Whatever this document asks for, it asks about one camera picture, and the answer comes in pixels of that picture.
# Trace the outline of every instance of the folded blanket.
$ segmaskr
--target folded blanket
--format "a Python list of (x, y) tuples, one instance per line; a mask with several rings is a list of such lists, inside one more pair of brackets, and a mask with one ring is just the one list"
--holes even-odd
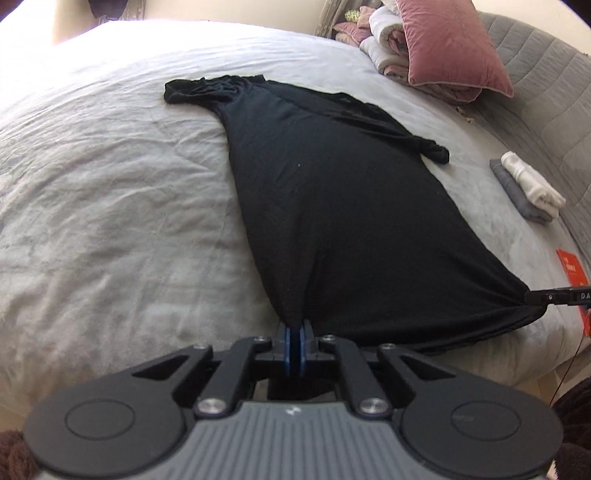
[(380, 7), (369, 17), (369, 29), (386, 51), (408, 55), (402, 18), (399, 15), (394, 15), (386, 7)]
[(531, 203), (549, 213), (552, 218), (558, 218), (558, 209), (566, 205), (566, 199), (537, 170), (514, 152), (503, 155), (501, 163)]
[(369, 17), (375, 12), (375, 8), (366, 7), (362, 5), (359, 7), (359, 18), (357, 19), (357, 26), (369, 30)]
[(408, 75), (408, 57), (384, 50), (375, 37), (363, 40), (359, 48), (372, 60), (378, 72), (384, 73), (386, 67), (398, 65), (406, 67)]
[(521, 187), (513, 176), (502, 165), (500, 158), (491, 160), (490, 165), (496, 179), (507, 192), (507, 196), (523, 218), (541, 225), (545, 225), (547, 222), (553, 220), (549, 213), (539, 209), (525, 197), (525, 193), (521, 190)]
[(364, 28), (358, 28), (355, 22), (342, 22), (337, 23), (333, 27), (338, 33), (344, 33), (348, 35), (357, 46), (368, 37), (371, 37), (371, 32)]
[(347, 45), (351, 45), (352, 47), (359, 47), (359, 44), (346, 33), (337, 33), (335, 35), (335, 40), (340, 41), (341, 43), (346, 43)]

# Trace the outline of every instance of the bed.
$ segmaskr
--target bed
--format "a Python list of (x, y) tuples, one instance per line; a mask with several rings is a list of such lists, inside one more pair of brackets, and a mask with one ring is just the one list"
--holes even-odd
[[(565, 286), (562, 221), (523, 220), (489, 169), (507, 147), (454, 108), (325, 38), (216, 22), (110, 22), (0, 76), (0, 406), (196, 342), (273, 335), (210, 112), (163, 101), (183, 77), (253, 75), (379, 105), (451, 152), (427, 162), (483, 243), (530, 288)], [(577, 309), (440, 360), (516, 385), (575, 353)]]

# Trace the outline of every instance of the cushion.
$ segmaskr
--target cushion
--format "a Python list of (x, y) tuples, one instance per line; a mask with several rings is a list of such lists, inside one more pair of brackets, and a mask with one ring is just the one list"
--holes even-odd
[(411, 85), (448, 83), (513, 97), (513, 87), (470, 0), (397, 0)]
[(339, 33), (345, 33), (350, 36), (358, 46), (363, 40), (371, 37), (369, 30), (359, 28), (355, 22), (337, 23), (333, 28)]

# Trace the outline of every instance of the dark fabric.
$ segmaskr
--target dark fabric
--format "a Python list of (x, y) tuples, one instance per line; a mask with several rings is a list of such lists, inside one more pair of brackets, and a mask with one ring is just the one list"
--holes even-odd
[(215, 112), (248, 241), (280, 319), (360, 345), (440, 351), (544, 307), (491, 254), (420, 154), (449, 152), (377, 106), (258, 77), (173, 80), (168, 103)]
[(513, 175), (511, 175), (511, 173), (509, 173), (503, 166), (500, 158), (494, 158), (489, 164), (496, 179), (506, 191), (507, 196), (523, 218), (530, 222), (539, 223), (540, 225), (546, 225), (553, 220), (549, 213), (539, 209), (527, 199), (521, 186), (519, 186), (517, 180), (515, 180)]
[(21, 3), (22, 0), (0, 0), (0, 22)]
[(123, 15), (129, 0), (88, 0), (90, 11), (95, 18), (119, 18)]
[(556, 457), (560, 480), (591, 478), (591, 379), (583, 380), (555, 404), (564, 426), (564, 440)]

